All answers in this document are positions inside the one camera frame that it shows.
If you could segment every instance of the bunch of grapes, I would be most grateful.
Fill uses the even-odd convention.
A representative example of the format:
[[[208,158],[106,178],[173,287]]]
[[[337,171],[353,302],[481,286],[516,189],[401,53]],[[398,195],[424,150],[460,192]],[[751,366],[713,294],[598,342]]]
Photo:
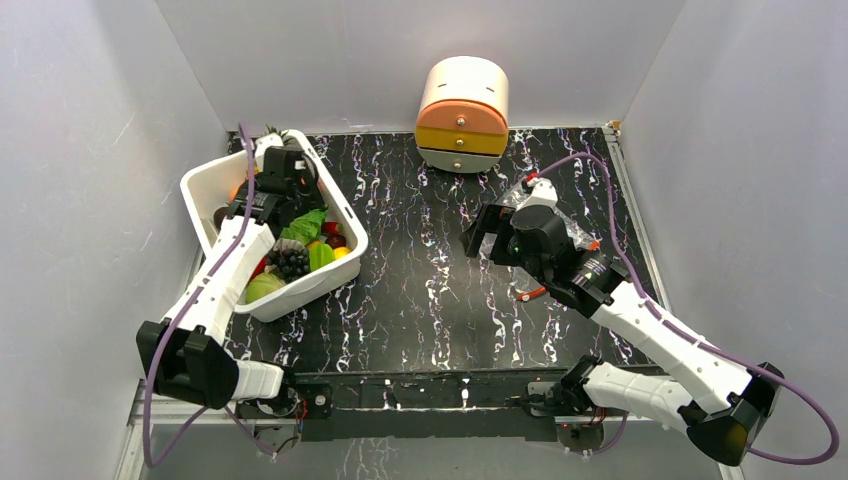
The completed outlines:
[[[268,260],[277,266],[274,273],[285,280],[286,283],[291,283],[311,272],[309,269],[309,252],[305,248],[299,250],[287,248],[281,253],[269,254]]]

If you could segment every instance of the cylindrical container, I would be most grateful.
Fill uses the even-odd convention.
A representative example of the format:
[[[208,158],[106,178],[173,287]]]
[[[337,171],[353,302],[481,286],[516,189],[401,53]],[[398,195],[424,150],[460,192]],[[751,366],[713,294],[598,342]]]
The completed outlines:
[[[451,57],[427,76],[415,122],[415,143],[429,165],[460,173],[498,163],[509,139],[509,82],[496,64]]]

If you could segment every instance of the white wall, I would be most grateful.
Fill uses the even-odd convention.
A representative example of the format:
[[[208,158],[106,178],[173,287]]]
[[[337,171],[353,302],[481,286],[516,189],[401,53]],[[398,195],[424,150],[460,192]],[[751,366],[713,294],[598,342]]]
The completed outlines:
[[[684,0],[158,3],[227,128],[347,132],[412,130],[454,55],[504,69],[510,125],[620,119]]]
[[[223,127],[155,3],[30,0],[0,9],[0,132],[0,477],[111,478]]]
[[[636,198],[677,315],[774,362],[848,433],[848,4],[691,0],[623,124]],[[827,432],[784,392],[758,448]],[[845,478],[748,457],[746,478]]]

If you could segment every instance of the robotic arm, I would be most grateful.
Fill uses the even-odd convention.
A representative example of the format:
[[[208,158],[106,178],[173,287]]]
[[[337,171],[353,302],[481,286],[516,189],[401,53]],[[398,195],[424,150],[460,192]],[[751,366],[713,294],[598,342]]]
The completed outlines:
[[[487,204],[463,233],[467,256],[477,256],[494,234],[490,260],[521,267],[563,305],[623,336],[674,380],[630,373],[584,356],[536,404],[544,411],[579,414],[617,408],[685,432],[714,460],[739,465],[771,415],[779,386],[698,348],[662,325],[627,278],[626,270],[597,250],[580,249],[554,212],[556,192],[546,179],[524,185],[529,194],[512,208]],[[669,312],[670,322],[706,342]],[[768,364],[769,371],[782,374]]]
[[[269,152],[271,157],[283,155],[280,170],[269,165]],[[252,186],[242,186],[228,207],[217,243],[185,294],[160,322],[145,322],[139,329],[136,343],[148,379],[152,378],[148,389],[213,409],[225,408],[232,400],[251,400],[264,413],[277,416],[290,414],[302,394],[311,394],[308,386],[295,385],[290,368],[237,360],[223,348],[236,302],[254,268],[279,237],[281,226],[295,212],[314,208],[309,202],[321,201],[311,197],[317,192],[311,188],[316,178],[294,172],[303,170],[303,162],[296,166],[285,155],[284,149],[266,152],[265,171],[256,176],[256,197]],[[462,234],[465,254],[476,257],[484,238],[493,235],[489,259],[520,267],[542,287],[524,300],[549,293],[626,338],[672,377],[635,374],[584,356],[559,382],[546,387],[544,395],[535,393],[537,389],[530,394],[528,386],[524,406],[536,415],[583,414],[597,407],[632,412],[685,432],[720,463],[739,465],[771,416],[781,372],[767,363],[746,369],[704,350],[703,345],[709,344],[703,337],[661,307],[646,304],[622,265],[597,249],[575,245],[555,210],[557,194],[550,181],[533,178],[522,182],[521,188],[520,202],[512,202],[515,206],[493,203],[480,209]],[[695,339],[694,343],[681,335]],[[796,387],[785,386],[797,392]],[[331,406],[324,404],[323,397],[315,405],[322,405],[323,414],[329,415]],[[832,445],[819,457],[792,460],[796,464],[820,463],[838,448],[832,420],[819,406],[813,408],[825,419]],[[149,427],[145,428],[149,437]],[[145,459],[149,465],[158,463],[153,462],[147,444]]]

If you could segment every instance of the toy fruit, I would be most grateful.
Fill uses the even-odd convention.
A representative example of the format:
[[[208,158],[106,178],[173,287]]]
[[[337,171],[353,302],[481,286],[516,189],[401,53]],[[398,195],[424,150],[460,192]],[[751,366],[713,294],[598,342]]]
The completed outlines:
[[[347,246],[347,240],[345,240],[345,238],[341,235],[330,235],[324,243],[329,245],[333,250]]]
[[[234,189],[230,190],[230,200],[229,200],[230,203],[233,203],[233,199],[236,198],[236,195],[238,194],[238,191],[239,191],[240,188],[241,188],[241,185],[236,185],[236,187]]]
[[[350,249],[347,247],[339,247],[333,249],[333,255],[336,257],[336,260],[344,257],[345,255],[350,254]]]
[[[312,210],[305,215],[301,215],[292,220],[292,223],[288,227],[283,228],[281,238],[297,240],[304,245],[309,245],[313,240],[318,238],[318,234],[321,231],[321,224],[324,222],[326,216],[327,212],[323,210]]]
[[[338,222],[324,222],[324,225],[321,225],[321,233],[324,235],[341,235],[342,226]]]
[[[326,243],[319,243],[309,249],[309,268],[313,272],[325,265],[333,263],[335,259],[333,249]]]
[[[253,280],[257,275],[263,273],[265,271],[265,265],[268,264],[268,257],[262,257],[262,260],[259,261],[259,264],[256,265],[256,269],[253,270],[253,273],[250,275],[250,279]]]
[[[260,273],[247,284],[245,300],[247,300],[247,303],[253,303],[265,295],[276,292],[285,285],[285,282],[272,273]]]
[[[312,272],[309,268],[309,252],[305,249],[283,250],[277,266],[280,267],[283,279],[289,283]]]

